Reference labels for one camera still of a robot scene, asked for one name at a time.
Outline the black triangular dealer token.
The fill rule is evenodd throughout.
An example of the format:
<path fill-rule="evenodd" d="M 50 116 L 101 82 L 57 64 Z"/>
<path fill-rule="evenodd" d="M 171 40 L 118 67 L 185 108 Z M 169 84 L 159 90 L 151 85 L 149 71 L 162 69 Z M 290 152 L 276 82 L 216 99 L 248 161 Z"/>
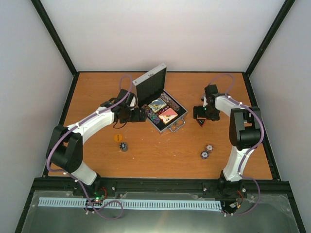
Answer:
<path fill-rule="evenodd" d="M 200 125 L 200 127 L 202 128 L 206 122 L 206 119 L 205 118 L 197 118 L 196 121 Z"/>

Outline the blue playing card deck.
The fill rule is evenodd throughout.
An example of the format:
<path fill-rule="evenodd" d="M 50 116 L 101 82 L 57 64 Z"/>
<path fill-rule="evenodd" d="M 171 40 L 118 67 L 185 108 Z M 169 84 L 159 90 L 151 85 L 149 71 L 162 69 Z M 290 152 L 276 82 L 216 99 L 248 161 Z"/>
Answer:
<path fill-rule="evenodd" d="M 162 108 L 164 108 L 167 105 L 167 103 L 162 98 L 157 98 L 156 100 L 153 100 L 148 107 L 154 112 L 157 113 Z"/>

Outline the yellow blind button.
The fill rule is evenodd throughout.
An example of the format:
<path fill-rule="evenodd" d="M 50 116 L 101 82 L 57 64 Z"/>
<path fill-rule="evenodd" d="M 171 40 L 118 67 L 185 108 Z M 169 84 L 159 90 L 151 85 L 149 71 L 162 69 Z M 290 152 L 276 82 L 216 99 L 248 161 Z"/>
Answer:
<path fill-rule="evenodd" d="M 117 133 L 114 135 L 114 141 L 121 142 L 123 139 L 123 136 L 120 133 Z"/>

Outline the silver aluminium poker case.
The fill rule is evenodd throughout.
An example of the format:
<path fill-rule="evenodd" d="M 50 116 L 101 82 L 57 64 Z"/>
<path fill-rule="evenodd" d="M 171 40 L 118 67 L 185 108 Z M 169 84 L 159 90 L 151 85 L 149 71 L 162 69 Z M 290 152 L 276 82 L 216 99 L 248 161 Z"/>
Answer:
<path fill-rule="evenodd" d="M 162 63 L 157 67 L 146 72 L 142 76 L 136 78 L 133 81 L 133 86 L 135 87 L 136 96 L 138 98 L 138 107 L 144 109 L 143 105 L 149 105 L 153 100 L 156 100 L 160 97 L 160 94 L 165 92 L 170 96 L 177 104 L 180 106 L 179 111 L 176 113 L 178 116 L 165 125 L 161 120 L 158 124 L 154 124 L 148 117 L 148 121 L 160 132 L 163 133 L 166 130 L 171 131 L 172 133 L 177 132 L 180 128 L 185 125 L 185 115 L 188 113 L 187 109 L 182 106 L 172 95 L 170 95 L 166 88 L 166 75 L 167 75 L 167 66 Z"/>

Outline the red playing card deck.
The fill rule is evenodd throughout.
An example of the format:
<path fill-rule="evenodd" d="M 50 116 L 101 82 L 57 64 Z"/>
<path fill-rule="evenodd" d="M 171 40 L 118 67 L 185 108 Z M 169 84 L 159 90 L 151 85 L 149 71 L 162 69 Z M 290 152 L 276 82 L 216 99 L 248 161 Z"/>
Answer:
<path fill-rule="evenodd" d="M 174 120 L 176 117 L 178 116 L 178 114 L 172 109 L 169 108 L 167 110 L 165 110 L 163 113 L 160 113 L 158 115 L 158 117 L 160 118 L 160 120 L 167 125 L 169 122 L 171 122 L 172 120 Z"/>

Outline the black poker chip stack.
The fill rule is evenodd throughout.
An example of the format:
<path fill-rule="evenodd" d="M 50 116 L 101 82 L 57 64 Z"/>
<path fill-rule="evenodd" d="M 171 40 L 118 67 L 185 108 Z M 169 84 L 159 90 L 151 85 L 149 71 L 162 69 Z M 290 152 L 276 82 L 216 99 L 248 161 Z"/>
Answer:
<path fill-rule="evenodd" d="M 120 143 L 120 150 L 123 151 L 123 152 L 128 151 L 128 145 L 127 145 L 127 143 L 121 142 L 121 143 Z"/>

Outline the red white chip stack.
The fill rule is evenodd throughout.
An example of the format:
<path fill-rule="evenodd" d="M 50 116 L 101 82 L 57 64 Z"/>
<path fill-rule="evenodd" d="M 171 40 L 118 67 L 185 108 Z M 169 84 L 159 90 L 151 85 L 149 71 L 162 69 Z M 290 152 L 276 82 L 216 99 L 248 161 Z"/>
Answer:
<path fill-rule="evenodd" d="M 208 152 L 213 152 L 214 147 L 213 147 L 212 144 L 207 144 L 207 145 L 205 146 L 205 150 L 208 151 Z"/>

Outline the blue white chip stack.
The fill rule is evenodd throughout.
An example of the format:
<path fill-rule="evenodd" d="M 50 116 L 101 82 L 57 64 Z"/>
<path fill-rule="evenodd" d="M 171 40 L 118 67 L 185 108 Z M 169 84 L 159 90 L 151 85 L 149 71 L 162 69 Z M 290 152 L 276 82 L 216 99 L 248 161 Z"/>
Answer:
<path fill-rule="evenodd" d="M 200 154 L 200 157 L 202 159 L 207 159 L 209 157 L 209 151 L 207 151 L 207 150 L 202 151 L 201 154 Z"/>

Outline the clear round dealer button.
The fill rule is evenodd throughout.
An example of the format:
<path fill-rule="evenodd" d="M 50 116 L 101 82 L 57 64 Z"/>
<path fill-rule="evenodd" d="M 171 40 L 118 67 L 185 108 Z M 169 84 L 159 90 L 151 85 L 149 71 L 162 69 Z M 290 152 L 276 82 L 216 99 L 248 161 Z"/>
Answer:
<path fill-rule="evenodd" d="M 161 108 L 161 102 L 159 100 L 154 100 L 149 107 L 153 110 L 159 110 Z"/>

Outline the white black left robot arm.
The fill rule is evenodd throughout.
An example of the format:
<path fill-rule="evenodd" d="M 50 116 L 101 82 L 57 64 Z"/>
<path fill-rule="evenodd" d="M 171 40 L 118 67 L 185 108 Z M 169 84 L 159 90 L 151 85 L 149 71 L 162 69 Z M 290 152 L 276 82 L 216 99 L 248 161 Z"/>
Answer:
<path fill-rule="evenodd" d="M 111 124 L 144 122 L 146 111 L 136 106 L 137 100 L 134 93 L 121 89 L 116 98 L 102 103 L 84 119 L 67 127 L 56 126 L 46 154 L 48 171 L 53 171 L 51 164 L 54 164 L 60 168 L 59 171 L 83 183 L 84 190 L 90 195 L 97 195 L 101 190 L 101 177 L 83 161 L 83 145 Z"/>

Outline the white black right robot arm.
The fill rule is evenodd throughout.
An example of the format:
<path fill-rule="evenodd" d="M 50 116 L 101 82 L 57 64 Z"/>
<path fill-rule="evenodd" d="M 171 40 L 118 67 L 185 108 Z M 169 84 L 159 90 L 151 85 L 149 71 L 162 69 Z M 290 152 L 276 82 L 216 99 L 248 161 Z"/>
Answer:
<path fill-rule="evenodd" d="M 216 190 L 223 197 L 236 195 L 241 187 L 243 172 L 250 155 L 264 139 L 263 123 L 258 107 L 248 107 L 228 94 L 218 92 L 217 85 L 205 87 L 203 105 L 194 106 L 193 118 L 203 125 L 205 121 L 220 120 L 220 113 L 229 117 L 231 153 L 221 171 Z"/>

